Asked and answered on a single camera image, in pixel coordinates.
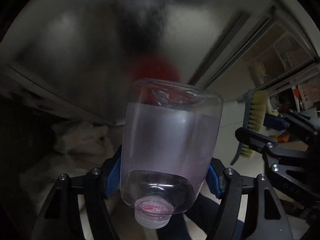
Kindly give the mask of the white plastic bags pile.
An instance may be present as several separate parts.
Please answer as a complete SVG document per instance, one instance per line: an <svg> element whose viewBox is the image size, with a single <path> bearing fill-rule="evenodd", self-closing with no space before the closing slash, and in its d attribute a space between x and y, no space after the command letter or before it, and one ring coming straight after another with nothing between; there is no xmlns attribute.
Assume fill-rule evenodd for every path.
<svg viewBox="0 0 320 240"><path fill-rule="evenodd" d="M108 127L82 122L67 129L57 138L55 149L64 154L89 157L112 157L114 146L108 137Z"/></svg>

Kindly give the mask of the clear plastic bottle purple label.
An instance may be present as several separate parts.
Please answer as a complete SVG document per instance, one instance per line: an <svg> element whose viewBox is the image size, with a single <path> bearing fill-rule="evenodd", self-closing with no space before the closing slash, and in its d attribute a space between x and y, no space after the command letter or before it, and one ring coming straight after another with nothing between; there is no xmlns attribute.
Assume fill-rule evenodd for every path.
<svg viewBox="0 0 320 240"><path fill-rule="evenodd" d="M141 79L131 88L121 153L120 193L148 229L192 207L219 133L219 94L176 82Z"/></svg>

